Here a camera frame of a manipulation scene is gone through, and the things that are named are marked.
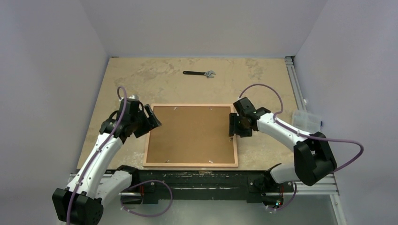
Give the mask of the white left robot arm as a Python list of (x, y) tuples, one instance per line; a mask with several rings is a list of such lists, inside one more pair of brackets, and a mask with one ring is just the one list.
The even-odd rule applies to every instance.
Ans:
[(102, 122), (97, 141), (73, 180), (54, 191), (52, 201), (58, 219), (69, 225), (96, 225), (112, 196), (123, 189), (136, 191), (140, 179), (131, 166), (122, 166), (110, 181), (100, 181), (128, 137), (139, 138), (159, 126), (161, 122), (150, 105), (134, 98), (122, 101), (119, 109)]

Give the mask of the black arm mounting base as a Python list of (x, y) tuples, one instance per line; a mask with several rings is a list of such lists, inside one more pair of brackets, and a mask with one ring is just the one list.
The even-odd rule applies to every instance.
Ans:
[(126, 165), (117, 170), (132, 174), (131, 184), (122, 191), (121, 200), (126, 204), (157, 204), (170, 199), (275, 203), (283, 201), (284, 193), (294, 191), (291, 181), (265, 185), (263, 170), (139, 170)]

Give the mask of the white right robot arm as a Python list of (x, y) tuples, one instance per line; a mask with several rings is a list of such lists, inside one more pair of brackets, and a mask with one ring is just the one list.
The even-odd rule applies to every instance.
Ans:
[(264, 133), (293, 152), (291, 164), (277, 164), (264, 173), (263, 184), (270, 191), (282, 183), (301, 181), (312, 186), (337, 169), (337, 163), (326, 137), (321, 132), (311, 134), (280, 121), (270, 110), (255, 108), (248, 98), (233, 104), (229, 115), (229, 136), (251, 137), (254, 131)]

